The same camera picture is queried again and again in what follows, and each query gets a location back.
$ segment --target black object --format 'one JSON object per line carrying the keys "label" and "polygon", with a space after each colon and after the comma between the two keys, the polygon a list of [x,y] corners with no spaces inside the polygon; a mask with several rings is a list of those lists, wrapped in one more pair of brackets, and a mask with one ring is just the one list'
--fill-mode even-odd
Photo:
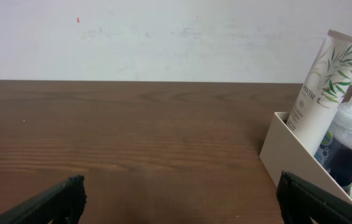
{"label": "black object", "polygon": [[290,173],[282,172],[277,200],[285,224],[352,224],[352,205]]}
{"label": "black object", "polygon": [[0,214],[3,224],[77,224],[86,203],[84,177],[69,177],[22,204]]}

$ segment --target brown tabletop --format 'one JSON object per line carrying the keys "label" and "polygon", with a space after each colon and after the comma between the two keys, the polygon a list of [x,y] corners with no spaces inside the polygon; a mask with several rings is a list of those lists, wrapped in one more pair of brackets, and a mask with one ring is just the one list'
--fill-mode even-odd
{"label": "brown tabletop", "polygon": [[83,174],[80,223],[283,223],[258,151],[300,87],[0,81],[0,213]]}

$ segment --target clear spray bottle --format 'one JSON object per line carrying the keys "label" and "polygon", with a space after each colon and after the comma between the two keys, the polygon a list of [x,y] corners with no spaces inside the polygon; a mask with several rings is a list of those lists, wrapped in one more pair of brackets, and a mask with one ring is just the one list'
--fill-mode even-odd
{"label": "clear spray bottle", "polygon": [[342,103],[316,154],[316,160],[344,189],[352,184],[352,97]]}

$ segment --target dark blue liquid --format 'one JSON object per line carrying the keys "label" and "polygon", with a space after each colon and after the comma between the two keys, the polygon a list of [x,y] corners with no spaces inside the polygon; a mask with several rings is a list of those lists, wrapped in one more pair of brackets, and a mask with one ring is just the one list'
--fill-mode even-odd
{"label": "dark blue liquid", "polygon": [[328,146],[321,145],[322,149],[328,148],[330,156],[323,167],[336,180],[341,187],[352,183],[352,149],[346,147],[336,138]]}

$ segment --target white tube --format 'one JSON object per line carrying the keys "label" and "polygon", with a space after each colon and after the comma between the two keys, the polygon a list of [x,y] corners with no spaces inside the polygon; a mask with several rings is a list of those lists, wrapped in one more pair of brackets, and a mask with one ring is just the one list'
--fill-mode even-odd
{"label": "white tube", "polygon": [[314,155],[352,79],[352,37],[329,30],[287,126]]}

